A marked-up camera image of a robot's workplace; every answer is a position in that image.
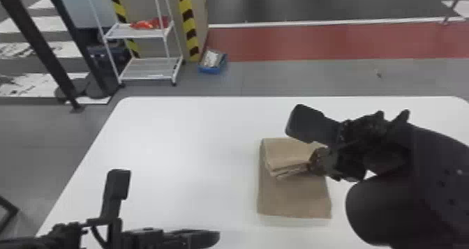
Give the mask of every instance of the black pole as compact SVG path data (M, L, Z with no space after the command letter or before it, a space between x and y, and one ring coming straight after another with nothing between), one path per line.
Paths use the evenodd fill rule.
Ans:
M5 229L6 225L16 216L19 209L10 203L7 199L0 195L0 206L7 210L7 214L0 221L0 233Z
M80 32L77 30L75 23L73 23L72 18L70 17L70 14L68 14L64 1L63 0L50 0L50 1L52 1L52 3L54 4L55 8L57 9L57 12L60 14L60 17L64 21L65 26L67 26L68 32L70 32L72 39L75 41L75 44L77 45L78 49L82 53L83 59L87 63L88 68L90 69L90 72L93 75L99 89L103 92L103 98L113 94L115 92L115 89L110 89L109 88L110 84L106 84L103 77L99 75L98 68L94 64L94 61L91 58L91 56L89 55L87 46L85 42L83 41L83 38L80 35Z
M21 0L0 0L0 3L4 6L6 12L10 15L18 29L23 33L23 36L38 55L38 58L47 68L55 82L59 85L60 89L64 92L73 106L73 109L82 109L75 99L75 97L78 96L75 86L68 77L64 67L55 57L54 52L52 52L38 27L33 22L33 19Z

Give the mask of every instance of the yellow black striped pole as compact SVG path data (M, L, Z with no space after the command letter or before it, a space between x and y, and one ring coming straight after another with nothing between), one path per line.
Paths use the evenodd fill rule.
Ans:
M189 50L190 61L200 60L199 40L192 10L192 0L179 0L179 11L182 15L182 28L186 34L186 46Z
M127 15L126 15L126 9L122 5L121 0L111 0L112 1L112 6L114 7L114 11L116 12L117 19L121 23L128 23L127 21ZM137 43L132 38L126 39L126 44L128 46L129 50L132 50L132 53L135 55L135 57L140 58L140 53L138 49Z

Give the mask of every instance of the beige cloth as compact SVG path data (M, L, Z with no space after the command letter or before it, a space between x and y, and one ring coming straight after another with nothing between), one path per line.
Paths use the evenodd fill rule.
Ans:
M272 177L266 169L265 159L293 158L296 155L292 152L303 149L278 146L274 152L268 152L268 150L273 150L268 147L268 144L268 139L263 140L260 148L258 213L290 218L331 218L332 206L325 177L304 172L278 180Z
M261 152L265 156L265 166L270 175L284 179L308 170L309 158L314 150L326 147L319 142L305 144L296 139L270 138L263 139Z

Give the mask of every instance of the gray floor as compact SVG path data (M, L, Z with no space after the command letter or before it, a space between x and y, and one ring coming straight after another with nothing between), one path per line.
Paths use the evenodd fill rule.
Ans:
M109 105L88 106L81 114L70 114L69 106L0 105L0 194L21 209L2 237L36 233L123 98L454 95L468 100L468 70L469 59L231 63L222 75L197 74L189 64L178 87L169 82L128 83Z

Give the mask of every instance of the white floor marking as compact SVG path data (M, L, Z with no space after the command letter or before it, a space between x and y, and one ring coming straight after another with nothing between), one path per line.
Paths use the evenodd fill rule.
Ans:
M282 26L322 26L343 24L391 24L391 23L415 23L415 22L440 22L444 17L409 17L403 19L373 19L373 20L311 20L295 22L247 22L232 24L209 24L211 29L224 28L258 28L258 27L282 27ZM450 17L450 22L463 22L463 17Z
M451 7L453 1L443 1L443 4L448 7ZM459 1L456 4L454 11L456 11L459 15L463 17L469 17L469 1Z
M69 73L73 79L84 78L88 73ZM47 73L25 73L23 76L7 77L0 75L0 97L13 98L54 98L57 83L51 75ZM110 97L94 100L89 97L79 97L80 104L107 104Z
M67 28L59 16L33 17L34 23L43 32L67 31ZM19 33L15 23L8 18L0 23L0 33Z
M54 4L50 0L40 0L35 4L31 5L29 8L38 9L38 8L55 8Z
M50 41L48 44L57 58L82 57L73 41ZM25 58L34 54L29 43L0 43L0 59Z

